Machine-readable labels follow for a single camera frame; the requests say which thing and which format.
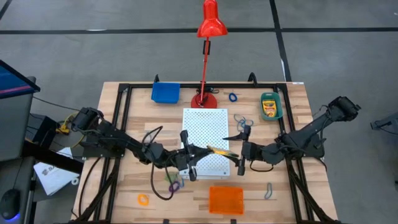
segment lamp base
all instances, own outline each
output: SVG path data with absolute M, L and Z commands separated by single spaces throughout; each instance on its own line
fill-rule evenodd
M 203 96 L 204 103 L 202 105 L 199 105 L 199 101 L 200 101 L 200 94 L 196 94 L 195 96 L 193 96 L 191 100 L 191 108 L 209 108 L 209 109 L 217 108 L 217 100 L 211 93 L 205 93 L 205 95 Z

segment black mouse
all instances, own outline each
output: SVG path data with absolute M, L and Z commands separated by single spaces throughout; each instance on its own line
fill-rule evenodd
M 2 195 L 0 200 L 0 213 L 5 220 L 14 218 L 19 213 L 19 190 L 11 189 Z

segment lamp shade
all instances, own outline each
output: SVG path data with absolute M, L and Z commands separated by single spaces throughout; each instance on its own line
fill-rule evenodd
M 205 3 L 203 3 L 203 17 L 204 20 L 200 24 L 197 37 L 216 37 L 228 34 L 225 25 L 218 18 L 216 0 L 205 0 Z

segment red desk lamp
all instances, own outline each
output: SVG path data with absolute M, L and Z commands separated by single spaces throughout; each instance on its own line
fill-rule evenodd
M 206 66 L 207 56 L 209 52 L 209 37 L 216 37 L 219 35 L 227 35 L 228 31 L 218 18 L 218 9 L 216 0 L 205 0 L 203 3 L 203 17 L 204 20 L 200 24 L 197 37 L 206 37 L 205 42 L 205 59 L 203 61 L 203 77 L 201 81 L 200 95 L 196 94 L 191 101 L 192 108 L 217 108 L 216 98 L 205 91 L 206 80 Z

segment orange rubber band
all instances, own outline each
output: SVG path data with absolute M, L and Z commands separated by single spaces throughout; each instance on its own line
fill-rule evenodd
M 138 204 L 147 206 L 149 204 L 149 197 L 144 194 L 139 194 L 137 198 Z

